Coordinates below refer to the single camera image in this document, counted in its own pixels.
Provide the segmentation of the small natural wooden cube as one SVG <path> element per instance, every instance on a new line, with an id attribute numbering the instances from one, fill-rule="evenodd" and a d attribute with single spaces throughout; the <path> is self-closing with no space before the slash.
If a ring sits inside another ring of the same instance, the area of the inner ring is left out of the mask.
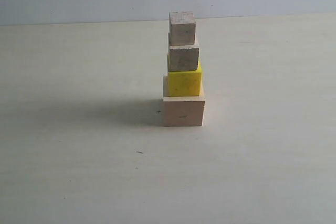
<path id="1" fill-rule="evenodd" d="M 169 12 L 169 27 L 171 46 L 195 43 L 196 20 L 192 11 Z"/>

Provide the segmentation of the yellow painted wooden cube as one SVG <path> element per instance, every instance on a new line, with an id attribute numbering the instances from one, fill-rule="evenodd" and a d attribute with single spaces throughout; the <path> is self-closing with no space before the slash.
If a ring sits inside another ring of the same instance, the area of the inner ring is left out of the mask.
<path id="1" fill-rule="evenodd" d="M 170 71 L 170 57 L 167 57 L 167 88 L 169 97 L 199 96 L 202 84 L 202 65 L 198 61 L 196 70 Z"/>

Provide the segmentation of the medium natural wooden cube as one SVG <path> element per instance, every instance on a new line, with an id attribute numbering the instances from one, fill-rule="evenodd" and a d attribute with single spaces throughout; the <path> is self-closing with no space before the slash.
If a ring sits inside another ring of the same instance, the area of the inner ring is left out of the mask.
<path id="1" fill-rule="evenodd" d="M 171 45 L 170 33 L 168 33 L 169 45 L 167 54 L 167 69 L 169 72 L 195 71 L 199 62 L 199 42 L 197 36 L 193 45 Z"/>

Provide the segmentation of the large natural wooden cube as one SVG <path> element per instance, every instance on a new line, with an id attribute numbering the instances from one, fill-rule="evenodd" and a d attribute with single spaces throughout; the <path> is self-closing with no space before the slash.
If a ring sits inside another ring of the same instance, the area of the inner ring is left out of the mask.
<path id="1" fill-rule="evenodd" d="M 163 77 L 163 125 L 202 126 L 205 106 L 203 82 L 199 96 L 169 97 L 167 76 Z"/>

